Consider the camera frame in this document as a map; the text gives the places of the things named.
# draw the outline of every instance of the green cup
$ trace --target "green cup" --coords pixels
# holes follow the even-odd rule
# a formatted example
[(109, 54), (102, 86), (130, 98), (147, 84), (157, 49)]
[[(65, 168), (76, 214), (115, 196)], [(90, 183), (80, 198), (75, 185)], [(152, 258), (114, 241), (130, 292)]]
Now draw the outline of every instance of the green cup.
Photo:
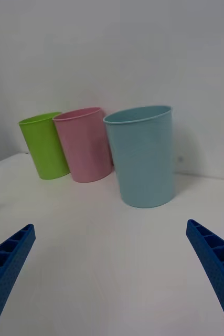
[(59, 114), (61, 112), (46, 113), (19, 122), (38, 175), (43, 180), (56, 179), (70, 172), (52, 121)]

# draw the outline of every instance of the table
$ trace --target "table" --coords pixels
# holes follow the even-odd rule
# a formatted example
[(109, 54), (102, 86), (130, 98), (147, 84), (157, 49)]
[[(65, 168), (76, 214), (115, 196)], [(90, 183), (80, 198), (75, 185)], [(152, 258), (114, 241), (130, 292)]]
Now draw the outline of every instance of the table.
[(224, 313), (186, 235), (224, 239), (224, 180), (175, 175), (163, 206), (123, 203), (115, 173), (40, 180), (28, 154), (0, 162), (0, 243), (37, 239), (0, 317), (0, 336), (223, 336)]

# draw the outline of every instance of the plastic cup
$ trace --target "plastic cup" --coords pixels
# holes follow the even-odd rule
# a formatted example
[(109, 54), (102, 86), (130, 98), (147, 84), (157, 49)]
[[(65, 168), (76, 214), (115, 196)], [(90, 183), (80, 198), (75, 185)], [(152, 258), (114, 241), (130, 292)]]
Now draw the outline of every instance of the plastic cup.
[(52, 118), (61, 112), (37, 115), (19, 122), (38, 175), (43, 180), (69, 174), (66, 158)]
[(173, 197), (172, 108), (149, 106), (104, 118), (125, 203), (149, 208)]
[(76, 182), (97, 181), (112, 171), (103, 117), (102, 109), (92, 107), (63, 113), (53, 119)]

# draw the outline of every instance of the pink cup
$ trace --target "pink cup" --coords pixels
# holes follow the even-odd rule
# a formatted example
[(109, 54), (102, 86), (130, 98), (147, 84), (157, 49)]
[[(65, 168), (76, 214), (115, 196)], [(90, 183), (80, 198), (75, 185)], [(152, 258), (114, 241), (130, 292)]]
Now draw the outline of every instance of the pink cup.
[(104, 111), (90, 107), (53, 118), (72, 178), (76, 182), (102, 179), (112, 171)]

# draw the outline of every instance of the white wall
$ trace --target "white wall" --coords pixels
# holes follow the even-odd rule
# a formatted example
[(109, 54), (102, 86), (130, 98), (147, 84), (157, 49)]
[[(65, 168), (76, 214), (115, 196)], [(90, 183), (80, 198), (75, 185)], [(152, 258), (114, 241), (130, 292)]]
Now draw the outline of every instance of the white wall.
[(37, 113), (157, 103), (177, 169), (224, 177), (224, 0), (0, 0), (0, 159)]

